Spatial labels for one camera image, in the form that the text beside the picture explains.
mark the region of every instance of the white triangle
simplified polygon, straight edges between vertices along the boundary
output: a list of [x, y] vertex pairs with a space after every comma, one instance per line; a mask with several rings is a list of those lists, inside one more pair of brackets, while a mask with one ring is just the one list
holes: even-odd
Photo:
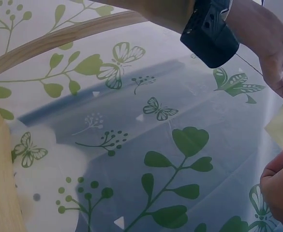
[[100, 92], [93, 92], [93, 96], [97, 97]]
[[122, 230], [124, 229], [124, 217], [118, 218], [113, 223], [119, 226]]
[[136, 118], [137, 121], [140, 121], [140, 122], [143, 122], [144, 118], [143, 118], [143, 115], [139, 115], [137, 118]]

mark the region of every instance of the green butterfly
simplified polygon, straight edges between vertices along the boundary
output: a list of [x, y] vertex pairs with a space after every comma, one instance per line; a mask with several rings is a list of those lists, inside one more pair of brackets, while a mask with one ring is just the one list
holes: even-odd
[[228, 78], [228, 75], [223, 68], [217, 68], [213, 70], [213, 75], [218, 86], [216, 90], [224, 90], [232, 97], [242, 93], [246, 94], [248, 97], [248, 101], [246, 103], [249, 104], [255, 104], [256, 101], [248, 94], [261, 91], [265, 88], [260, 85], [245, 84], [248, 80], [245, 73], [239, 73]]
[[23, 136], [21, 137], [21, 143], [17, 144], [11, 152], [12, 162], [14, 162], [17, 156], [23, 156], [21, 164], [24, 168], [30, 167], [34, 163], [34, 159], [40, 160], [47, 154], [48, 151], [46, 149], [36, 148], [36, 146], [33, 145], [30, 132], [23, 134]]
[[120, 89], [122, 87], [121, 77], [124, 75], [124, 67], [130, 66], [127, 64], [136, 61], [144, 56], [146, 53], [142, 47], [135, 46], [130, 49], [128, 42], [121, 42], [116, 44], [112, 50], [114, 63], [105, 63], [100, 67], [97, 78], [99, 80], [106, 80], [106, 86], [111, 89]]
[[151, 97], [148, 100], [148, 105], [146, 105], [145, 107], [143, 107], [143, 112], [146, 115], [149, 114], [156, 114], [156, 119], [158, 121], [165, 121], [168, 119], [168, 116], [173, 116], [176, 113], [179, 112], [179, 110], [176, 109], [171, 109], [171, 108], [162, 108], [162, 104], [159, 105], [158, 101], [156, 100], [155, 97]]
[[257, 219], [257, 221], [250, 225], [250, 231], [273, 232], [273, 228], [276, 227], [276, 224], [270, 220], [272, 215], [269, 206], [264, 201], [259, 184], [252, 187], [249, 198], [256, 211], [255, 218]]

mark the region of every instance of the wooden hoop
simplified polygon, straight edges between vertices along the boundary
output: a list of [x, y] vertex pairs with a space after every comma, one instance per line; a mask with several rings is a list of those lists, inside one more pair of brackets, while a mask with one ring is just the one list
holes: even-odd
[[[125, 11], [57, 30], [0, 57], [0, 74], [61, 45], [104, 31], [146, 22], [140, 14]], [[15, 189], [9, 127], [0, 115], [0, 232], [25, 232]]]

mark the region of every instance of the hand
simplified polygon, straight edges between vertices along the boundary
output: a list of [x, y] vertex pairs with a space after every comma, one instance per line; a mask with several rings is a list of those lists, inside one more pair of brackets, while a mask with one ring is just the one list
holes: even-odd
[[264, 169], [260, 187], [273, 217], [283, 224], [283, 151]]
[[283, 23], [252, 0], [234, 0], [227, 24], [257, 54], [265, 82], [283, 98]]

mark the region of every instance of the black wristband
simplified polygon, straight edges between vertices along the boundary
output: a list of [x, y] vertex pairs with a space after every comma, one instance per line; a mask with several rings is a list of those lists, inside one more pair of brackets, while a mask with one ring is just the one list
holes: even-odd
[[181, 42], [209, 68], [228, 62], [239, 49], [239, 42], [221, 17], [230, 0], [196, 0]]

